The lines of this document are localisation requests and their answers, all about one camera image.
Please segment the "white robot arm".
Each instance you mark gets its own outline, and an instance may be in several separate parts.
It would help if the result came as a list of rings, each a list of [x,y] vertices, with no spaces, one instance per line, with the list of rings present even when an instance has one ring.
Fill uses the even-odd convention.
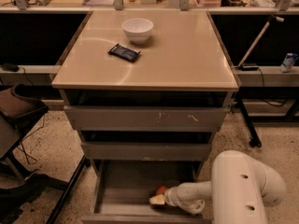
[[[154,195],[149,203],[198,215],[211,200],[214,224],[268,224],[265,207],[280,204],[286,191],[276,170],[245,153],[226,150],[214,160],[209,181],[182,183]]]

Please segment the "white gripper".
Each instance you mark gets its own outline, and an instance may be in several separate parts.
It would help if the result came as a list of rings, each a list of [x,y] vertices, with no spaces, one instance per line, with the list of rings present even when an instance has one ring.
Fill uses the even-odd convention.
[[[159,194],[149,198],[151,205],[165,205],[179,207],[192,214],[200,214],[206,205],[206,200],[212,198],[210,181],[187,182],[168,189],[164,195]]]

